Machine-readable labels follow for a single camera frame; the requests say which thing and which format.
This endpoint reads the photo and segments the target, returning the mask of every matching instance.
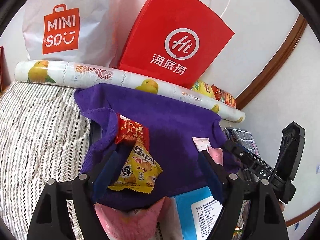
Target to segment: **brown wooden molding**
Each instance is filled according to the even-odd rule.
[[[312,208],[308,209],[306,212],[302,213],[301,215],[298,215],[297,217],[288,220],[285,224],[287,227],[292,226],[299,221],[305,219],[306,217],[310,216],[312,213],[316,212],[320,208],[320,202],[315,204]]]
[[[308,23],[302,14],[299,14],[296,23],[294,24],[284,43],[282,43],[280,49],[264,67],[262,72],[236,98],[237,109],[241,110],[244,108],[275,76],[297,45],[307,24]]]

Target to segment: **printed roll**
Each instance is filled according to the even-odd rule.
[[[157,95],[210,109],[223,119],[243,122],[245,114],[238,109],[195,91],[147,76],[102,66],[64,61],[21,61],[15,69],[15,78],[23,82],[55,84],[85,89],[107,83]]]

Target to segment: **striped bedding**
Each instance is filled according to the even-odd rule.
[[[89,120],[74,89],[13,82],[0,97],[0,217],[17,240],[47,180],[74,179],[89,147]],[[83,239],[68,202],[76,239]]]

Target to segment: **hi logo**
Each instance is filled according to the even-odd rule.
[[[167,53],[174,59],[185,60],[193,57],[200,46],[198,35],[190,29],[180,28],[172,31],[164,42]]]
[[[52,14],[44,16],[42,54],[78,49],[79,33],[79,8],[67,10],[65,4],[56,5]]]

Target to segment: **metal screw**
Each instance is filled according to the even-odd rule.
[[[266,180],[266,179],[262,179],[262,180],[261,180],[261,183],[262,183],[263,185],[268,185],[268,184],[269,184],[269,181]]]
[[[47,183],[48,183],[48,185],[54,184],[54,179],[49,179],[49,180],[47,181]]]
[[[232,179],[232,180],[236,180],[236,179],[238,179],[238,176],[237,176],[237,174],[230,173],[229,174],[229,178]]]
[[[87,174],[82,173],[82,174],[79,175],[79,180],[84,180],[84,179],[86,179],[87,177],[88,177]]]

